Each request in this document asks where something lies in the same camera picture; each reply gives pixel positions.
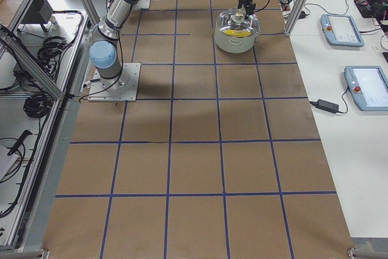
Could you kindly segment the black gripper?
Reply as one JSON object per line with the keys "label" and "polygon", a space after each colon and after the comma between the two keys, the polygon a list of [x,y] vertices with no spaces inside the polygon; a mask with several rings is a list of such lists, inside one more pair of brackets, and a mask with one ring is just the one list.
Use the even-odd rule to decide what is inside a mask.
{"label": "black gripper", "polygon": [[244,12],[245,9],[246,14],[244,19],[247,20],[251,15],[254,14],[255,3],[253,0],[238,0],[238,9],[241,12]]}

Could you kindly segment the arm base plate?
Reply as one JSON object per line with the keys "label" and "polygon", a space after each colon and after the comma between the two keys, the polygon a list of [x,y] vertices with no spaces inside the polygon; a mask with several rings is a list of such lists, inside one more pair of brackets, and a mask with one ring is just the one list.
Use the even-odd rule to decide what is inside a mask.
{"label": "arm base plate", "polygon": [[87,100],[90,102],[135,102],[138,93],[141,63],[124,63],[124,67],[118,81],[101,78],[95,69],[94,79],[90,86]]}
{"label": "arm base plate", "polygon": [[133,6],[134,10],[148,10],[150,8],[151,0],[138,0],[138,2]]}

